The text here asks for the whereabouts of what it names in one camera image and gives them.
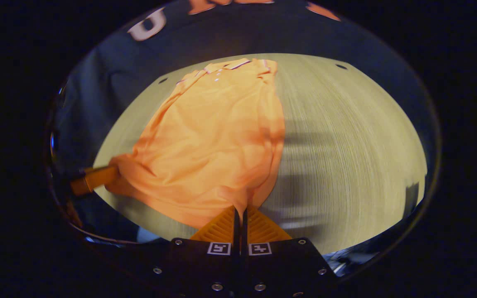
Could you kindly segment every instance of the orange polo shirt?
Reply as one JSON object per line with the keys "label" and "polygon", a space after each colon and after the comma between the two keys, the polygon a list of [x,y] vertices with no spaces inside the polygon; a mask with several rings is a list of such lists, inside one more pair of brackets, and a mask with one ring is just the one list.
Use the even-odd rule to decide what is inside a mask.
{"label": "orange polo shirt", "polygon": [[240,59],[187,74],[152,117],[133,153],[111,159],[109,191],[201,228],[233,205],[260,207],[277,179],[284,116],[277,63]]}

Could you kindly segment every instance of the orange shirt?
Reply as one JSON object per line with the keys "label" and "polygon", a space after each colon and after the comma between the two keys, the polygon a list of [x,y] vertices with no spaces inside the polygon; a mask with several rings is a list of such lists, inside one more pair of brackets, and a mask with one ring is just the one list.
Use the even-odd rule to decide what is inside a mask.
{"label": "orange shirt", "polygon": [[260,207],[276,179],[284,116],[277,63],[240,59],[187,74],[106,185],[194,228],[225,208]]}

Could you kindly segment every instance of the light wood surface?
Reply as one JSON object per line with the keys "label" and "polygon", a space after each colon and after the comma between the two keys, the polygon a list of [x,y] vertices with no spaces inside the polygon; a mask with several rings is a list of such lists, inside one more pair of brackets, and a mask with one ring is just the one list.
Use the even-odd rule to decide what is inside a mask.
{"label": "light wood surface", "polygon": [[[276,88],[286,135],[277,183],[260,211],[290,236],[310,238],[320,253],[337,251],[398,222],[407,187],[418,183],[417,203],[422,200],[426,160],[419,137],[400,106],[350,64],[307,55],[233,56],[159,77],[113,125],[94,167],[132,152],[142,130],[183,75],[210,62],[243,57],[278,63]],[[196,232],[104,186],[95,191],[128,219],[165,239],[189,238]]]}

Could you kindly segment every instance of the orange letter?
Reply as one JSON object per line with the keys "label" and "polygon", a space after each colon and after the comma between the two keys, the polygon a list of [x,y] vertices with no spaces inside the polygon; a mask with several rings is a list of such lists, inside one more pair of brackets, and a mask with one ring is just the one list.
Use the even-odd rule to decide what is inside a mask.
{"label": "orange letter", "polygon": [[317,14],[323,15],[324,17],[328,17],[329,19],[335,19],[336,21],[339,21],[340,19],[335,16],[332,12],[330,12],[328,9],[325,9],[319,5],[316,5],[314,3],[308,3],[307,9],[315,12]]}
{"label": "orange letter", "polygon": [[[211,0],[211,1],[218,3],[220,5],[227,5],[227,4],[231,4],[231,1],[233,0]],[[201,13],[202,11],[207,11],[216,6],[214,4],[209,4],[207,0],[189,0],[189,2],[191,2],[191,7],[193,8],[191,9],[191,11],[189,11],[189,14],[191,15]]]}
{"label": "orange letter", "polygon": [[163,8],[161,7],[157,11],[151,13],[146,17],[152,22],[152,29],[146,30],[145,27],[142,25],[144,20],[140,21],[139,23],[135,24],[128,32],[132,37],[137,41],[143,41],[146,39],[151,38],[154,34],[159,32],[165,26],[165,15],[163,14]]}

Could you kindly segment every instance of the orange gripper pad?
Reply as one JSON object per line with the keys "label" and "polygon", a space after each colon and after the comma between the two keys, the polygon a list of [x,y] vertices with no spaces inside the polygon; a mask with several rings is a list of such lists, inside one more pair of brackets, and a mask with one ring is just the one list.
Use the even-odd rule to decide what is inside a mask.
{"label": "orange gripper pad", "polygon": [[226,208],[191,237],[191,240],[207,242],[233,242],[235,207]]}
{"label": "orange gripper pad", "polygon": [[248,206],[248,243],[264,243],[290,240],[288,235],[275,222],[257,208]]}
{"label": "orange gripper pad", "polygon": [[72,192],[76,196],[89,194],[94,188],[119,179],[119,169],[116,166],[86,168],[84,172],[84,177],[70,182]]}

